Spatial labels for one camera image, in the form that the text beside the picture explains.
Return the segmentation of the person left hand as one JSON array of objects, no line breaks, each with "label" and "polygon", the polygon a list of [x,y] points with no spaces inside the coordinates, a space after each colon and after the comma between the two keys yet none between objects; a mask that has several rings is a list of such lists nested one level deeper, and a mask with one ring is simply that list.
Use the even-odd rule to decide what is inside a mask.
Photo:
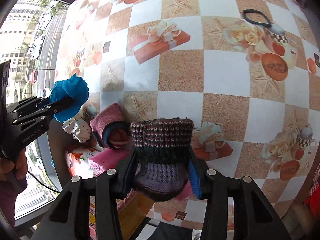
[{"label": "person left hand", "polygon": [[26,177],[28,172],[27,158],[25,156],[25,148],[21,150],[15,162],[8,159],[1,159],[0,181],[7,181],[6,173],[13,169],[16,170],[16,179],[21,180]]}]

